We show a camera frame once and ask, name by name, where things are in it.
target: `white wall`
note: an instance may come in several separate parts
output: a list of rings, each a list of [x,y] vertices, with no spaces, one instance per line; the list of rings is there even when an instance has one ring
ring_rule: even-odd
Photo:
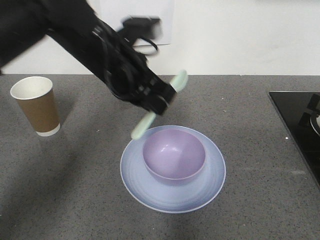
[[[320,75],[320,1],[175,0],[172,44],[149,67],[159,75]],[[90,73],[48,37],[2,70]]]

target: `paper on wall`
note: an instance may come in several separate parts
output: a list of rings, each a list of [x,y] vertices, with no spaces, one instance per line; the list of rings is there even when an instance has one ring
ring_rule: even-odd
[[[158,17],[161,19],[162,35],[154,42],[170,44],[174,14],[174,0],[100,0],[100,18],[114,30],[122,28],[122,21],[132,17]]]

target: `brown paper cup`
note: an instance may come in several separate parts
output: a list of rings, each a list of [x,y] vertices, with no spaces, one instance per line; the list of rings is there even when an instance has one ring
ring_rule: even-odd
[[[36,133],[48,137],[60,129],[53,83],[42,76],[31,76],[12,86],[10,94],[16,99]]]

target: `bowl rim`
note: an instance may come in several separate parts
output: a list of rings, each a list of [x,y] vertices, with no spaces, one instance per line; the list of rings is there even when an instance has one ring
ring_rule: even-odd
[[[146,143],[148,141],[148,138],[150,138],[151,136],[155,135],[155,134],[158,134],[158,133],[161,133],[161,132],[165,132],[165,131],[177,131],[177,132],[183,132],[185,134],[188,134],[188,135],[191,135],[192,137],[194,137],[195,139],[197,139],[199,141],[199,143],[201,144],[203,150],[204,150],[204,160],[203,160],[203,163],[201,165],[201,167],[196,171],[194,172],[193,174],[189,175],[189,176],[185,176],[185,177],[180,177],[180,178],[172,178],[172,177],[166,177],[166,176],[163,176],[157,172],[155,172],[154,170],[152,170],[148,164],[147,164],[147,161],[145,160],[145,155],[144,155],[144,149],[145,149],[145,146],[146,146]],[[143,143],[143,146],[142,146],[142,158],[143,158],[143,162],[144,162],[144,165],[146,166],[146,168],[148,169],[148,171],[150,171],[152,174],[154,174],[155,176],[161,178],[161,179],[164,179],[164,180],[168,180],[168,181],[182,181],[182,180],[187,180],[187,179],[190,179],[194,176],[196,176],[198,173],[201,172],[201,170],[204,168],[204,166],[206,165],[206,162],[207,162],[207,150],[203,144],[203,142],[198,138],[196,137],[195,135],[193,135],[192,133],[190,132],[187,132],[185,131],[184,129],[163,129],[163,130],[160,130],[160,131],[157,131],[153,134],[151,134],[149,137],[148,137],[144,143]]]

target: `black stovetop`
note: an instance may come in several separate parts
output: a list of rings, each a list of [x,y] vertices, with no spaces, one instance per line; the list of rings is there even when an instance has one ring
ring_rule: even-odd
[[[320,92],[272,91],[269,94],[320,187],[320,136],[303,120],[303,116],[312,114],[307,109],[311,97]]]

